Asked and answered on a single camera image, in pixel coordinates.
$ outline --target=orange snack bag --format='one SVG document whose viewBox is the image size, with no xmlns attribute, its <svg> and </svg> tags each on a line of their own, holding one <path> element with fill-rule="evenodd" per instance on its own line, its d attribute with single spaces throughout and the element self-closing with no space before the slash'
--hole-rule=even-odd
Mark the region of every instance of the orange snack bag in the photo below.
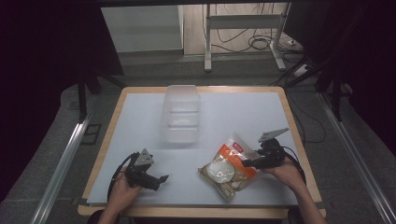
<svg viewBox="0 0 396 224">
<path fill-rule="evenodd" d="M 230 201 L 258 172 L 253 167 L 244 167 L 242 161 L 259 157 L 259 153 L 234 133 L 220 147 L 213 161 L 198 169 L 198 172 L 218 189 L 225 200 Z"/>
</svg>

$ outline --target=metal frame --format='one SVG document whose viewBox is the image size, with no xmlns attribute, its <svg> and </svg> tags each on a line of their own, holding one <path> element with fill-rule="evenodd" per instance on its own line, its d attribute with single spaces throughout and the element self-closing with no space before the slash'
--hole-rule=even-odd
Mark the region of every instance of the metal frame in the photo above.
<svg viewBox="0 0 396 224">
<path fill-rule="evenodd" d="M 286 71 L 282 57 L 279 55 L 277 45 L 282 34 L 290 3 L 287 3 L 281 14 L 271 15 L 225 15 L 210 16 L 210 5 L 206 5 L 206 45 L 205 45 L 205 71 L 212 70 L 212 52 L 210 43 L 210 31 L 217 29 L 268 29 L 275 28 L 276 35 L 271 40 L 270 49 L 274 55 L 279 71 Z"/>
</svg>

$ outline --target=hand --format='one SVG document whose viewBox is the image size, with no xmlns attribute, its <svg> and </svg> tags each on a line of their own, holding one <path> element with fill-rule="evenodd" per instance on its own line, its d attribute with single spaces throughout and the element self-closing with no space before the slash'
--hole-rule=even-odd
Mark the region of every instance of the hand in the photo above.
<svg viewBox="0 0 396 224">
<path fill-rule="evenodd" d="M 119 173 L 114 182 L 107 207 L 101 215 L 99 223 L 114 223 L 117 216 L 134 202 L 134 199 L 142 189 L 140 186 L 129 187 L 128 180 L 124 174 L 125 169 L 126 167 L 122 167 L 121 173 Z"/>
<path fill-rule="evenodd" d="M 264 173 L 273 175 L 282 184 L 288 186 L 291 190 L 295 191 L 300 187 L 305 188 L 305 183 L 301 178 L 297 167 L 289 159 L 285 158 L 284 163 L 281 166 L 275 168 L 262 169 Z"/>
</svg>

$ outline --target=wall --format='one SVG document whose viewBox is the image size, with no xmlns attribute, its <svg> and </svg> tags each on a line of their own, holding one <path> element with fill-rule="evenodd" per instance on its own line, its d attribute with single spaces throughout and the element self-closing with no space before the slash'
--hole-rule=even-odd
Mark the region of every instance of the wall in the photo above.
<svg viewBox="0 0 396 224">
<path fill-rule="evenodd" d="M 102 8 L 117 52 L 183 49 L 181 7 Z"/>
</svg>

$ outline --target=clear plastic container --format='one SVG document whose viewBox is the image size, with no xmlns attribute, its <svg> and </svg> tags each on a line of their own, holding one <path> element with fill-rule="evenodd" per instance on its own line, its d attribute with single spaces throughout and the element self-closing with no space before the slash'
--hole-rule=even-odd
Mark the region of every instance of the clear plastic container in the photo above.
<svg viewBox="0 0 396 224">
<path fill-rule="evenodd" d="M 163 100 L 163 135 L 168 142 L 192 143 L 199 136 L 201 98 L 192 85 L 174 85 Z"/>
</svg>

